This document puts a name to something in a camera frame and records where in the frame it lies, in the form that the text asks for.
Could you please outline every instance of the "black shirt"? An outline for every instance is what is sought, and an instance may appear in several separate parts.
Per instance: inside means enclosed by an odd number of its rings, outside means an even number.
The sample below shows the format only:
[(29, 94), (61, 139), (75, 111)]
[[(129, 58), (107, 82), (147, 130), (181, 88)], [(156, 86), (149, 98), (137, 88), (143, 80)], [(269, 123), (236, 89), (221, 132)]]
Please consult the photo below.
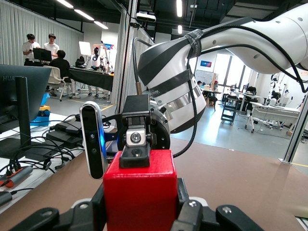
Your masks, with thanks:
[(70, 77), (69, 73), (69, 62), (63, 58), (56, 58), (53, 59), (49, 66), (58, 67), (60, 69), (60, 76), (63, 77)]

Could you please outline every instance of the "man in black shirt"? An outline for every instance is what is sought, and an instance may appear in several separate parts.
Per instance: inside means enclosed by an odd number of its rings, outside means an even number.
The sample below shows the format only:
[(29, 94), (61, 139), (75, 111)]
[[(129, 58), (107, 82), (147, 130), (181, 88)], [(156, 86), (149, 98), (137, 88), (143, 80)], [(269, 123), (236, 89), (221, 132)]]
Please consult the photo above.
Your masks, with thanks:
[[(60, 77), (62, 79), (63, 77), (70, 77), (69, 62), (64, 59), (65, 52), (63, 50), (58, 50), (57, 55), (58, 55), (58, 58), (53, 59), (49, 63), (49, 66), (58, 67), (60, 69)], [(80, 96), (76, 95), (76, 82), (71, 78), (65, 78), (64, 81), (66, 83), (69, 83), (72, 93), (73, 93), (73, 99), (80, 99)], [(53, 89), (50, 91), (50, 94), (56, 95)]]

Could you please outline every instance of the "black tablecloth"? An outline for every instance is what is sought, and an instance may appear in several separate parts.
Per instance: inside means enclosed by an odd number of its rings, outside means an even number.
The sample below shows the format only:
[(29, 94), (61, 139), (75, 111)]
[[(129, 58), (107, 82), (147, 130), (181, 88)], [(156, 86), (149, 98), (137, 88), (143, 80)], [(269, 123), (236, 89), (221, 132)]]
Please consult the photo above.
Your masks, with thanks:
[(77, 82), (112, 91), (114, 77), (98, 71), (71, 68), (71, 78)]

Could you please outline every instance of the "camera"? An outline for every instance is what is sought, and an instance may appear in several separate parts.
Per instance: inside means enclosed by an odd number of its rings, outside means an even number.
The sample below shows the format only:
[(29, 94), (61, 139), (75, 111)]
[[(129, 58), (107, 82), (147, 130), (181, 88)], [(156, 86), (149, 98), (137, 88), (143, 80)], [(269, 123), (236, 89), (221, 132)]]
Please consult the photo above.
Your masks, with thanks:
[(154, 15), (145, 14), (145, 13), (136, 13), (136, 19), (143, 20), (147, 22), (155, 22), (156, 17)]

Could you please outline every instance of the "cart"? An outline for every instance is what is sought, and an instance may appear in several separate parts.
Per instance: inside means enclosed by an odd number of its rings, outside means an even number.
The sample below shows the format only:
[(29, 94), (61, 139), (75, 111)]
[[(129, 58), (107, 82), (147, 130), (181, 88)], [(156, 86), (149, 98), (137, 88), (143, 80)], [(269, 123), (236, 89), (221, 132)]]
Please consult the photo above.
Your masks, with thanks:
[(231, 126), (234, 124), (234, 118), (236, 115), (236, 109), (239, 103), (239, 99), (236, 96), (226, 97), (221, 114), (221, 123), (229, 121)]

